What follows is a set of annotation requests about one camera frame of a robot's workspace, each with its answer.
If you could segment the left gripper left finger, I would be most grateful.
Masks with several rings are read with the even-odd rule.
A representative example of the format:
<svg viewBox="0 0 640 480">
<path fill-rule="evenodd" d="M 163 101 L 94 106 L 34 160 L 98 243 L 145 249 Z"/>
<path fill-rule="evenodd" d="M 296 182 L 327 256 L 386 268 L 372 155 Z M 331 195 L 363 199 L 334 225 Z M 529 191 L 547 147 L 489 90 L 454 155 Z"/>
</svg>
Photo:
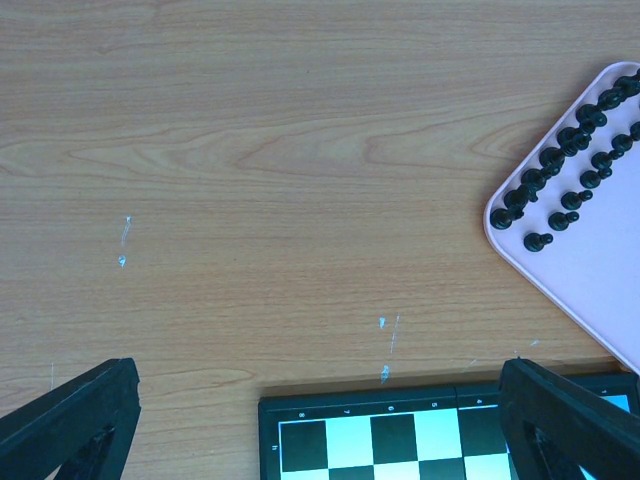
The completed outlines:
<svg viewBox="0 0 640 480">
<path fill-rule="evenodd" d="M 131 358 L 110 359 L 1 418 L 3 479 L 119 479 L 141 413 Z"/>
</svg>

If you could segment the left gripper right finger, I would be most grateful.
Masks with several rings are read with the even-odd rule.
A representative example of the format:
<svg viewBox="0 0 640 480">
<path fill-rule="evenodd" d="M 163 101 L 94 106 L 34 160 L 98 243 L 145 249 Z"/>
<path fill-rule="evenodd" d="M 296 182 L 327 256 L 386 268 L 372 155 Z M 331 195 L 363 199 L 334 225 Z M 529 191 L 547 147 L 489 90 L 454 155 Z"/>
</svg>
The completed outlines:
<svg viewBox="0 0 640 480">
<path fill-rule="evenodd" d="M 639 416 L 531 360 L 504 363 L 499 418 L 520 479 L 639 477 Z"/>
</svg>

